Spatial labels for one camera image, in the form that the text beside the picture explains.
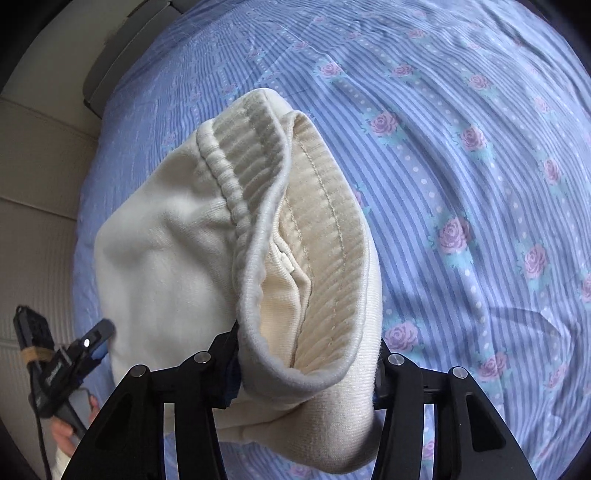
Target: finger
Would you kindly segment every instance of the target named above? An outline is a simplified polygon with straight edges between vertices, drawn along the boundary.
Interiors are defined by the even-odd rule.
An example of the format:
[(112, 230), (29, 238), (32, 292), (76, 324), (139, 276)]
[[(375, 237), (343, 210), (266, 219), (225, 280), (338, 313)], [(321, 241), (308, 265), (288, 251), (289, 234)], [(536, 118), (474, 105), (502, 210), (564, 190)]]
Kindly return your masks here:
[(72, 441), (68, 437), (63, 437), (61, 435), (54, 435), (53, 439), (56, 441), (57, 447), (68, 457), (72, 458), (72, 455), (74, 455), (74, 451), (76, 450)]
[(65, 421), (53, 417), (51, 419), (51, 433), (54, 436), (70, 437), (74, 433), (74, 429)]
[(90, 423), (92, 423), (95, 420), (96, 416), (99, 414), (99, 402), (92, 395), (90, 396), (90, 405), (92, 406), (92, 409), (90, 411), (90, 416), (88, 418), (88, 421)]

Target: white garment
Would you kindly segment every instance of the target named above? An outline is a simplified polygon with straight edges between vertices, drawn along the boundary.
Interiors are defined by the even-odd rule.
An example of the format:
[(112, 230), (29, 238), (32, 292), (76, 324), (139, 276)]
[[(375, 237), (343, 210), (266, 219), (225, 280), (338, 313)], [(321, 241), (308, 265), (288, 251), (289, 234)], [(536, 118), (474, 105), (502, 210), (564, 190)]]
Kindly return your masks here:
[(180, 364), (237, 319), (243, 388), (215, 411), (220, 440), (327, 472), (375, 456), (377, 253), (314, 125), (273, 90), (171, 152), (102, 226), (95, 260), (116, 382)]

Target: stitching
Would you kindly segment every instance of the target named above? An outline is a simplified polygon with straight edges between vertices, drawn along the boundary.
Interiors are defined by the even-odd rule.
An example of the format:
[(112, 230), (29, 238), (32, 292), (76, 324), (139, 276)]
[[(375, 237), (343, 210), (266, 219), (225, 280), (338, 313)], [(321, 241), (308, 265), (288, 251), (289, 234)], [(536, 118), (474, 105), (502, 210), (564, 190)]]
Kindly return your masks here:
[(287, 208), (290, 211), (290, 217), (294, 223), (295, 230), (297, 231), (297, 236), (300, 238), (301, 249), (304, 251), (304, 255), (306, 256), (306, 266), (310, 270), (310, 277), (312, 278), (312, 281), (313, 281), (314, 271), (312, 270), (312, 263), (310, 262), (310, 256), (308, 255), (308, 249), (306, 248), (306, 245), (304, 243), (304, 239), (302, 238), (300, 227), (298, 226), (298, 224), (296, 222), (296, 218), (294, 217), (294, 211), (291, 208), (290, 201), (287, 199), (287, 195), (285, 195), (283, 197), (283, 199), (285, 200), (285, 204), (287, 205)]
[[(326, 191), (326, 187), (324, 186), (324, 183), (322, 182), (322, 178), (320, 177), (320, 174), (318, 173), (318, 169), (316, 168), (316, 165), (314, 163), (314, 161), (312, 160), (312, 157), (310, 156), (310, 154), (308, 153), (308, 151), (304, 148), (304, 145), (302, 144), (299, 135), (296, 133), (295, 129), (293, 132), (294, 135), (294, 139), (295, 141), (297, 141), (298, 145), (300, 146), (300, 148), (302, 149), (302, 152), (304, 152), (304, 154), (306, 155), (306, 157), (308, 158), (308, 161), (310, 162), (310, 165), (312, 166), (312, 168), (314, 169), (314, 174), (316, 175), (316, 178), (318, 179), (319, 183), (320, 183), (320, 187), (322, 188), (322, 191), (324, 192), (324, 196), (326, 197), (326, 199), (328, 200), (329, 203), (329, 208), (330, 211), (332, 212), (332, 216), (335, 219), (335, 224), (337, 227), (337, 231), (339, 234), (339, 243), (340, 243), (340, 251), (341, 251), (341, 257), (342, 257), (342, 265), (339, 268), (340, 272), (344, 272), (345, 270), (345, 264), (347, 261), (347, 256), (345, 253), (345, 243), (343, 242), (343, 232), (341, 230), (340, 224), (339, 224), (339, 219), (336, 216), (336, 211), (335, 211), (335, 207), (333, 206), (332, 200), (328, 194), (328, 192)], [(342, 282), (339, 283), (339, 288), (337, 289), (336, 292), (336, 300), (335, 300), (335, 305), (333, 306), (333, 311), (332, 311), (332, 315), (330, 318), (330, 321), (332, 323), (333, 319), (336, 316), (336, 309), (337, 306), (339, 305), (340, 299), (341, 299), (341, 293), (342, 293)], [(331, 336), (329, 339), (329, 345), (332, 343), (333, 337)]]

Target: wrinkled fabric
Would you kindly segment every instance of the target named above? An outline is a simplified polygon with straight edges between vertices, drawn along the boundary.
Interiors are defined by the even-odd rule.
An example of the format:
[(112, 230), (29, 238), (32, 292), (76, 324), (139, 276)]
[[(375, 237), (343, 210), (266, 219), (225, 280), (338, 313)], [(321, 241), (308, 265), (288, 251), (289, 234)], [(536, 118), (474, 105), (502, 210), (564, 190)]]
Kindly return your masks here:
[[(354, 189), (389, 347), (422, 367), (466, 367), (538, 478), (558, 478), (591, 430), (591, 82), (514, 1), (204, 0), (183, 15), (107, 105), (82, 191), (76, 332), (100, 318), (100, 226), (199, 123), (256, 87), (312, 119)], [(108, 370), (89, 378), (103, 400)], [(432, 422), (427, 409), (425, 476)], [(332, 478), (255, 444), (222, 450), (231, 478)]]

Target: white sleeve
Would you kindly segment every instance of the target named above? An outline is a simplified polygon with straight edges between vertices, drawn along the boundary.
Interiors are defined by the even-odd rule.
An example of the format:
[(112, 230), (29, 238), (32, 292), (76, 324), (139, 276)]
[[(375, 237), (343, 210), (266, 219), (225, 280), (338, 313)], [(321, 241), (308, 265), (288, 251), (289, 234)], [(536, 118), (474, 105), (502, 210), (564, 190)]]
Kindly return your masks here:
[(56, 451), (56, 464), (51, 469), (51, 478), (53, 480), (60, 480), (61, 476), (66, 471), (66, 467), (70, 462), (70, 457), (68, 457), (64, 452), (60, 449)]

